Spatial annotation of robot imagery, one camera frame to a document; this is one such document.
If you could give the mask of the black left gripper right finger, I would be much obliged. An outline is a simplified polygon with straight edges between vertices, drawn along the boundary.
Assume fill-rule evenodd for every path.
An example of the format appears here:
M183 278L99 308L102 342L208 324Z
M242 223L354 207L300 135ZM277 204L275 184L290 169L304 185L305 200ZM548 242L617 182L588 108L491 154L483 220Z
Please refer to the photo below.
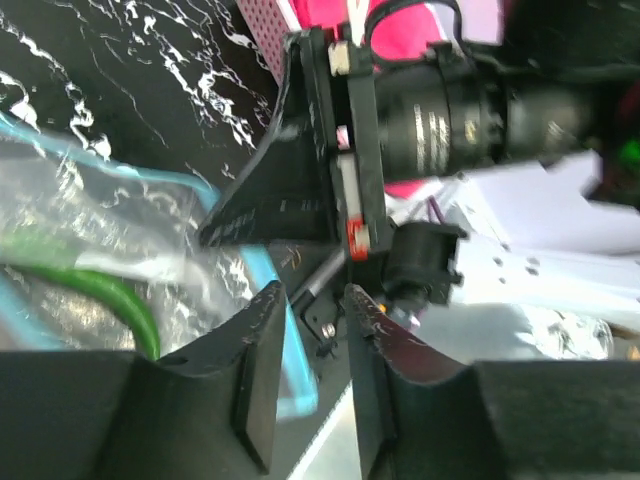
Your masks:
M366 479L635 479L635 361L462 365L344 294Z

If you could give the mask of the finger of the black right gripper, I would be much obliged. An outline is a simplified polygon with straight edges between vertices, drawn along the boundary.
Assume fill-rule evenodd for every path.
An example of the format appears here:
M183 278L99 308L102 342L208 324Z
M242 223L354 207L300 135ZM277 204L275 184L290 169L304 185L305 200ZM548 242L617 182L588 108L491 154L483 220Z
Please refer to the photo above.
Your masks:
M326 39L289 39L269 128L200 225L205 247L338 245L344 220L331 164L338 152Z

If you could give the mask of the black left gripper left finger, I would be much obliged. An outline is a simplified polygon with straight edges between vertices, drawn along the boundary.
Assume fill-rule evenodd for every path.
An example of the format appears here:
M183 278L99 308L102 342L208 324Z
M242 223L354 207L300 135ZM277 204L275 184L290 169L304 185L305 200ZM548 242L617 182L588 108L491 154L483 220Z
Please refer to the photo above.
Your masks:
M222 326L150 361L5 352L5 479L258 479L272 460L285 330L273 281Z

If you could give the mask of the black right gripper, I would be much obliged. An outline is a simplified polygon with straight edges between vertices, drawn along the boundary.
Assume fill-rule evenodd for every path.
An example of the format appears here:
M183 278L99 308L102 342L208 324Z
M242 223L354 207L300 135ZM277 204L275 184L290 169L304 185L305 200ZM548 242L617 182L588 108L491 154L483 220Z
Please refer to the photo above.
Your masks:
M529 246L639 248L635 65L506 65L496 48L384 64L311 29L285 47L284 113L306 128L284 207L288 242L372 248L387 230L386 183L470 172L496 224Z

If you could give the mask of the clear zip top bag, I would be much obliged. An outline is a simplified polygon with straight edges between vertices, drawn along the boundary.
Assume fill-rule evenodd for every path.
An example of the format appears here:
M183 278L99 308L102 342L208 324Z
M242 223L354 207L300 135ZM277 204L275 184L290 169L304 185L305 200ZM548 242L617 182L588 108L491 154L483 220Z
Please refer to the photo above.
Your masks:
M1 121L1 238L65 243L79 253L77 268L120 278L153 313L161 356L221 326L277 279L262 249L197 244L217 197L197 177L105 161ZM27 348L138 350L103 304L2 262L1 322Z

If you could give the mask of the green fake chili pepper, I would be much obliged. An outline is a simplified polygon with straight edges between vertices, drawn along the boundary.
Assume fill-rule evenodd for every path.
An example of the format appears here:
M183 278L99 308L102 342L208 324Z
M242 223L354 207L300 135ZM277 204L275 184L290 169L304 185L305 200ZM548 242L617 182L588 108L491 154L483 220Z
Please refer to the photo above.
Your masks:
M1 262L27 270L111 310L132 332L137 349L149 359L161 356L161 341L153 313L134 289L120 278L92 269L77 268L77 250L65 243L11 235L1 238Z

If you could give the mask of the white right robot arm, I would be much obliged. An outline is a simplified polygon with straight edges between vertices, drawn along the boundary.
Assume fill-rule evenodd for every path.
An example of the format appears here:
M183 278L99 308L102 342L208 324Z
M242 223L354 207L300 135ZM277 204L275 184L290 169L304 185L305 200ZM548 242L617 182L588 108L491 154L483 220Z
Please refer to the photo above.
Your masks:
M501 238L387 211L388 182L458 175L500 185L520 162L574 151L592 128L591 87L495 71L441 45L377 71L372 52L294 35L269 131L199 229L205 247L311 243L342 249L353 284L436 304L517 303L617 322L639 314L627 257Z

